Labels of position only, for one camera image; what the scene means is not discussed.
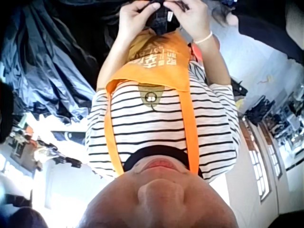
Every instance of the wrist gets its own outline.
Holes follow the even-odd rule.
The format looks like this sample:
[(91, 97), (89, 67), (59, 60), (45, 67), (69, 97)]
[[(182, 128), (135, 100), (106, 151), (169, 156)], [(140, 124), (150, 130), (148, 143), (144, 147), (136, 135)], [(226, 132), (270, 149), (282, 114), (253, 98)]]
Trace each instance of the wrist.
[(197, 42), (197, 41), (203, 40), (203, 39), (207, 38), (210, 35), (210, 33), (211, 33), (210, 29), (205, 29), (205, 30), (201, 31), (199, 34), (192, 37), (193, 41)]
[(126, 35), (122, 35), (120, 33), (118, 33), (117, 38), (115, 40), (115, 43), (117, 43), (117, 45), (122, 46), (122, 47), (129, 47), (132, 42), (133, 42), (134, 38), (130, 37), (130, 36), (126, 36)]

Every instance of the lips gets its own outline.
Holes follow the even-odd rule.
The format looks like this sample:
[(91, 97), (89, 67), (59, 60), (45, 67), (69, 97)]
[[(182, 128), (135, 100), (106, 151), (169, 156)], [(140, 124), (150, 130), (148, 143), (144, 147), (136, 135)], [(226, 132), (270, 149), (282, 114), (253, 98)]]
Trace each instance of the lips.
[(169, 161), (167, 159), (155, 159), (155, 160), (149, 162), (142, 169), (142, 171), (145, 171), (145, 170), (151, 169), (151, 168), (156, 168), (156, 167), (164, 167), (164, 168), (167, 168), (167, 169), (172, 169), (172, 170), (178, 171), (178, 169), (176, 168), (176, 166), (171, 161)]

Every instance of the window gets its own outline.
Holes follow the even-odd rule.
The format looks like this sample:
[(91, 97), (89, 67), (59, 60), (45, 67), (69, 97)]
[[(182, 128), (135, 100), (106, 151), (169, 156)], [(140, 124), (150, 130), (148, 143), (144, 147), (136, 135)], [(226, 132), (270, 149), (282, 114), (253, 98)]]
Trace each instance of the window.
[(257, 181), (258, 194), (260, 196), (260, 200), (262, 201), (270, 193), (267, 173), (265, 170), (262, 154), (257, 144), (256, 138), (246, 119), (243, 118), (243, 121), (240, 122), (240, 128), (249, 149), (249, 154)]
[(264, 124), (261, 124), (260, 127), (261, 127), (261, 130), (262, 130), (263, 135), (264, 135), (264, 137), (266, 139), (266, 142), (267, 142), (267, 148), (268, 148), (268, 152), (269, 152), (269, 155), (270, 155), (270, 160), (271, 160), (271, 162), (274, 166), (276, 177), (278, 179), (280, 179), (280, 177), (282, 176), (282, 169), (281, 169), (281, 165), (279, 163), (279, 159), (278, 159), (276, 150), (273, 146), (272, 139), (270, 137), (270, 134), (269, 134), (266, 126)]

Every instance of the bracelet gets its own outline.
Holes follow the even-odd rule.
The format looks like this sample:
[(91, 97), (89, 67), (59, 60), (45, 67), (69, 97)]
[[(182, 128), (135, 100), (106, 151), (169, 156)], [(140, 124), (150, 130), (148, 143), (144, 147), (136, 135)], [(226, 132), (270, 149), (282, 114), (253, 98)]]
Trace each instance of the bracelet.
[(194, 43), (195, 43), (195, 44), (200, 44), (200, 43), (206, 41), (207, 39), (209, 39), (210, 37), (212, 37), (212, 35), (213, 35), (213, 33), (212, 33), (212, 31), (211, 31), (210, 34), (209, 34), (206, 38), (201, 39), (201, 40), (199, 40), (199, 41), (194, 41)]

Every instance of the black and white striped shirt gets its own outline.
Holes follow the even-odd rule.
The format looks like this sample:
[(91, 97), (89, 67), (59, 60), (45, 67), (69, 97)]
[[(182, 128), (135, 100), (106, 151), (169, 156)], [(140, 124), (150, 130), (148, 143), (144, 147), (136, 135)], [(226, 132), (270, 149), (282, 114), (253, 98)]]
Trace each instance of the black and white striped shirt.
[[(205, 81), (204, 70), (189, 62), (190, 93), (199, 138), (199, 167), (212, 181), (232, 169), (240, 143), (240, 129), (230, 85)], [(106, 146), (104, 120), (108, 106), (105, 90), (93, 98), (88, 117), (88, 164), (104, 177), (116, 177)], [(187, 153), (181, 106), (177, 91), (158, 85), (126, 81), (112, 94), (111, 116), (122, 164), (137, 150), (167, 145)]]

